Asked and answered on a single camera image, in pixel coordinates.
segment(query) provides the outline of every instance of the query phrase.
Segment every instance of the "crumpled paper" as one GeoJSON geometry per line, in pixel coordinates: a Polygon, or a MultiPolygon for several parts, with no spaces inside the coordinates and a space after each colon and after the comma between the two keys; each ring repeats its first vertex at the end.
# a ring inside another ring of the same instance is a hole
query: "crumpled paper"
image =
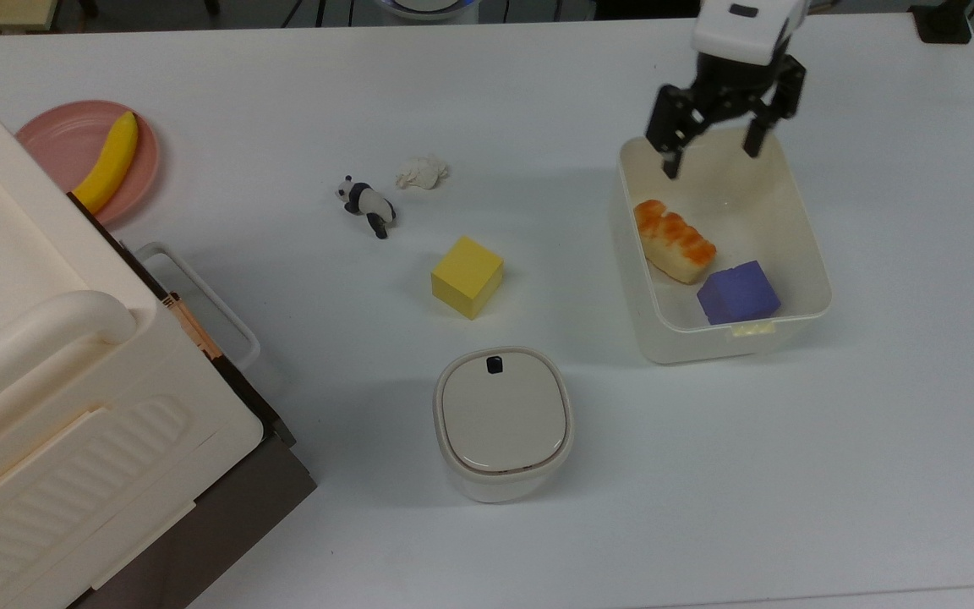
{"type": "Polygon", "coordinates": [[[449,166],[440,158],[433,154],[416,157],[401,166],[401,173],[397,174],[397,187],[406,189],[408,186],[418,186],[430,190],[447,176],[449,176],[449,166]]]}

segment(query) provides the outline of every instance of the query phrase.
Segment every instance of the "black button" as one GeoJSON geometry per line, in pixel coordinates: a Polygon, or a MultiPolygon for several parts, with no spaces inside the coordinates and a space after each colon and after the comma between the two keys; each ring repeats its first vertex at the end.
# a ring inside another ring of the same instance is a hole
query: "black button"
{"type": "Polygon", "coordinates": [[[742,4],[731,4],[727,12],[741,17],[757,17],[758,7],[743,7],[742,4]]]}

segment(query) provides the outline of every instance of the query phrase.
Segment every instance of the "pink plate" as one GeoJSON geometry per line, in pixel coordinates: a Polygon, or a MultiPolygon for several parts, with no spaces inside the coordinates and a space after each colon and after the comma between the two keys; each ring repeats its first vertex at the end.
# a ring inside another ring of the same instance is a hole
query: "pink plate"
{"type": "MultiPolygon", "coordinates": [[[[132,111],[114,101],[74,101],[28,121],[17,131],[17,141],[59,189],[69,192],[88,176],[104,147],[107,132],[123,112],[132,111]]],[[[111,200],[96,213],[96,219],[105,226],[142,203],[156,178],[160,146],[140,115],[138,127],[138,150],[130,171],[111,200]]]]}

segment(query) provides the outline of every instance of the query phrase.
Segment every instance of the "round white container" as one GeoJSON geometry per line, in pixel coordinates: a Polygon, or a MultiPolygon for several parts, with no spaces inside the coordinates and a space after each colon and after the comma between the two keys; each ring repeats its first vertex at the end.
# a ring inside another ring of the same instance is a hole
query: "round white container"
{"type": "Polygon", "coordinates": [[[479,0],[375,0],[384,25],[471,25],[479,23],[479,0]]]}
{"type": "Polygon", "coordinates": [[[573,446],[561,374],[525,347],[476,351],[449,364],[434,391],[434,428],[450,479],[479,502],[530,493],[573,446]]]}

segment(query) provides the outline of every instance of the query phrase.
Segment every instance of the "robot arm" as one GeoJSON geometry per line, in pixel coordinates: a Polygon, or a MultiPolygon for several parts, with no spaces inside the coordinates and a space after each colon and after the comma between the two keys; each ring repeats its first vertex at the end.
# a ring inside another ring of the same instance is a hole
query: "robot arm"
{"type": "Polygon", "coordinates": [[[742,149],[755,157],[776,121],[796,115],[807,69],[786,51],[808,8],[809,0],[704,3],[693,26],[697,76],[689,89],[660,88],[645,131],[669,178],[679,176],[685,147],[712,124],[753,112],[742,149]]]}

